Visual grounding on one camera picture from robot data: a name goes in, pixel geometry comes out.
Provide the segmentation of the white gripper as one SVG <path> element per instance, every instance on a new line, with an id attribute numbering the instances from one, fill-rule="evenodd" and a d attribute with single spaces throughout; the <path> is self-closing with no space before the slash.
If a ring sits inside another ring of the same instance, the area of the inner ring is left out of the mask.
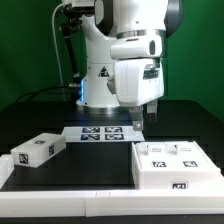
<path id="1" fill-rule="evenodd" d="M 129 114 L 135 131 L 143 130 L 142 107 L 136 106 L 149 102 L 149 121 L 157 120 L 158 101 L 155 99 L 164 94 L 163 41 L 161 35 L 150 34 L 117 39 L 111 46 L 111 57 L 115 60 L 115 94 L 122 107 L 133 107 Z"/>

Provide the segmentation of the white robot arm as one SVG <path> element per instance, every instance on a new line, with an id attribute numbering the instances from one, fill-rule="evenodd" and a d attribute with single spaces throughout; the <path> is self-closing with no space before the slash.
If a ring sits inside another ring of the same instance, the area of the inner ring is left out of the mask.
<path id="1" fill-rule="evenodd" d="M 95 114 L 127 110 L 141 131 L 145 112 L 157 118 L 166 39 L 182 22 L 183 0 L 62 0 L 62 6 L 67 48 L 73 32 L 85 38 L 87 73 L 73 72 L 77 107 Z"/>

